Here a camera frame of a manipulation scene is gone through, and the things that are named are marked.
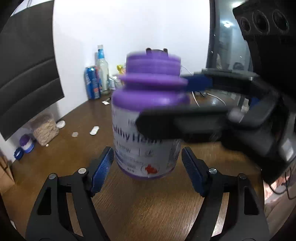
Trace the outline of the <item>brown paper bag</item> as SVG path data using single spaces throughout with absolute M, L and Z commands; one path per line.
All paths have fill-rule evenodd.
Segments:
M 0 192 L 1 195 L 6 193 L 10 188 L 15 185 L 10 166 L 6 156 L 1 153 L 0 155 Z

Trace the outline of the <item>blue bottle cap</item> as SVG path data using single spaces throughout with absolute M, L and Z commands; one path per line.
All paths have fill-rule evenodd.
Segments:
M 24 151 L 21 147 L 18 147 L 14 152 L 14 157 L 16 160 L 20 160 L 23 157 Z

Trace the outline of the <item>small purple white jar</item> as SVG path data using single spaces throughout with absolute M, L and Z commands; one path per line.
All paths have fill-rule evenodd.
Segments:
M 30 153 L 35 147 L 33 139 L 27 134 L 20 137 L 19 144 L 25 153 Z

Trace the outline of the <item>clear jar with nuts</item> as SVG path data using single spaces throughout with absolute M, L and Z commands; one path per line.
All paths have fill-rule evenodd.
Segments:
M 42 114 L 30 121 L 32 134 L 41 146 L 48 144 L 59 134 L 59 129 L 50 113 Z

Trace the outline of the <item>pink snack bag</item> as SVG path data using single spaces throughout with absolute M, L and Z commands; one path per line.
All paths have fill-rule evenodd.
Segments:
M 124 75 L 125 74 L 125 66 L 124 65 L 117 65 L 116 66 L 119 75 Z

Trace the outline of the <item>drinking glass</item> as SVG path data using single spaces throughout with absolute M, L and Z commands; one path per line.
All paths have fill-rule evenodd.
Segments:
M 116 90 L 116 84 L 117 84 L 117 77 L 109 75 L 109 88 L 110 88 L 110 90 Z

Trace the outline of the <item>clear glass bottle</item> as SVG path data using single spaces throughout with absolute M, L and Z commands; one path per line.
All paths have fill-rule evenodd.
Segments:
M 103 45 L 97 46 L 97 69 L 100 79 L 100 92 L 101 94 L 107 94 L 109 92 L 109 69 L 108 63 L 104 56 Z

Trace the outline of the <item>blue soda can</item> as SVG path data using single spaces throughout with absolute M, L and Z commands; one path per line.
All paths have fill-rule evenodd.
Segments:
M 101 93 L 96 66 L 89 66 L 85 68 L 84 79 L 88 98 L 99 99 L 101 97 Z

